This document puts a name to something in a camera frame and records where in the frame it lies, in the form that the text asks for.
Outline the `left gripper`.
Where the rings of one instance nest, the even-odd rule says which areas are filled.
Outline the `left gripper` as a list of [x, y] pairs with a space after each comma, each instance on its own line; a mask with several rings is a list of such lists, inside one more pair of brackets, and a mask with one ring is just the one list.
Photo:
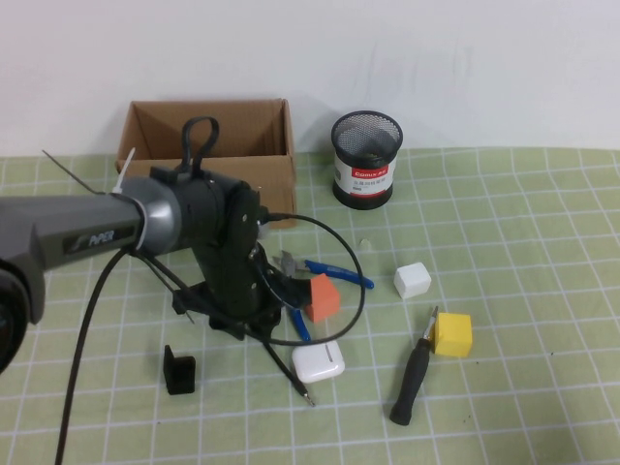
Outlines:
[[187, 293], [173, 293], [177, 314], [188, 310], [209, 315], [211, 329], [245, 339], [245, 322], [253, 337], [266, 341], [281, 323], [283, 306], [311, 302], [311, 283], [286, 275], [272, 265], [261, 244], [246, 247], [201, 245], [192, 249], [203, 280]]

